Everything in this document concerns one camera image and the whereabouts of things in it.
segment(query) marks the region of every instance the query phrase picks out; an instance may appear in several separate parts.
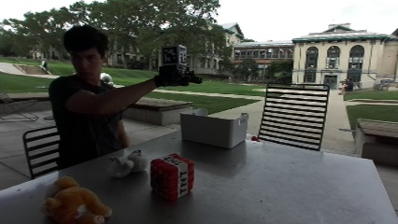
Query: hand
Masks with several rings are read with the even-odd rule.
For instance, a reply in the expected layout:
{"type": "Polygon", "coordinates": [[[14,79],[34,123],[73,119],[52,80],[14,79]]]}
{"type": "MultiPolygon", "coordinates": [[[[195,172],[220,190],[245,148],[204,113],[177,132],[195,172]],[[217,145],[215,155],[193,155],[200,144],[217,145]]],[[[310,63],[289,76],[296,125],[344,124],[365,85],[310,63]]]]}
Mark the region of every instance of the hand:
{"type": "Polygon", "coordinates": [[[175,65],[161,66],[160,74],[155,76],[155,83],[160,86],[188,86],[189,80],[184,78],[183,72],[175,65]]]}

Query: dark hair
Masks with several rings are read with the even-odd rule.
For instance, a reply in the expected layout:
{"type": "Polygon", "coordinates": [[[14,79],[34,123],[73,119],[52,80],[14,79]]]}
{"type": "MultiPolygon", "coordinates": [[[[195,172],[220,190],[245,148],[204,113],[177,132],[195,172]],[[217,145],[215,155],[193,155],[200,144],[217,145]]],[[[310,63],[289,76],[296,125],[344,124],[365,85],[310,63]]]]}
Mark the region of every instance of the dark hair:
{"type": "Polygon", "coordinates": [[[64,33],[64,47],[68,53],[96,48],[104,57],[108,44],[108,36],[89,25],[76,25],[64,33]]]}

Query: red box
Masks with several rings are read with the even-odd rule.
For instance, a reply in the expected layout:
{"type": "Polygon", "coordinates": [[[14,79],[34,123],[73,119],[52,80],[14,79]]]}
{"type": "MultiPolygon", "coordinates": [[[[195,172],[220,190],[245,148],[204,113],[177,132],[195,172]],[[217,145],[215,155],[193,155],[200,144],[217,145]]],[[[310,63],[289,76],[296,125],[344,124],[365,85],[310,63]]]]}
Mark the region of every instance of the red box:
{"type": "Polygon", "coordinates": [[[195,163],[173,153],[151,161],[151,187],[160,196],[175,201],[195,186],[195,163]]]}

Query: metal table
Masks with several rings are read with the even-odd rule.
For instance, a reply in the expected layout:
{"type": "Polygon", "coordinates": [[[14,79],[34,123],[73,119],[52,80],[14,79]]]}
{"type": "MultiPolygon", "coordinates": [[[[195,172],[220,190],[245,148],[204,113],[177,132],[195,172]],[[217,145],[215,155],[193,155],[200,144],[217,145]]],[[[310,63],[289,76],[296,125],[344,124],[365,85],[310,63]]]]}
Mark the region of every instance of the metal table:
{"type": "Polygon", "coordinates": [[[179,153],[196,163],[191,194],[168,202],[151,190],[149,167],[113,179],[108,156],[0,191],[0,223],[50,223],[39,207],[46,188],[72,175],[112,207],[107,223],[397,223],[370,160],[245,141],[235,148],[180,140],[171,133],[133,146],[149,160],[179,153]]]}

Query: chair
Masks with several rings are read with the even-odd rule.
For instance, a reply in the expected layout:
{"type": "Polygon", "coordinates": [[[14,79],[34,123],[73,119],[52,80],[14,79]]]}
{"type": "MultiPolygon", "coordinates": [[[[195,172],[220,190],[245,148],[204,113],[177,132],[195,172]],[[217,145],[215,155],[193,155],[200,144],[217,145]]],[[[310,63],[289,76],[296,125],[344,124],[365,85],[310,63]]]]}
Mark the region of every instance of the chair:
{"type": "Polygon", "coordinates": [[[30,112],[23,110],[38,103],[38,100],[26,100],[15,102],[8,94],[0,89],[0,100],[3,102],[4,112],[0,111],[0,119],[28,119],[36,121],[39,117],[30,112]],[[10,117],[10,115],[16,114],[20,117],[10,117]]]}
{"type": "Polygon", "coordinates": [[[56,126],[27,131],[23,141],[31,178],[58,171],[60,135],[56,126]]]}
{"type": "Polygon", "coordinates": [[[257,138],[320,151],[329,96],[329,85],[268,84],[257,138]]]}

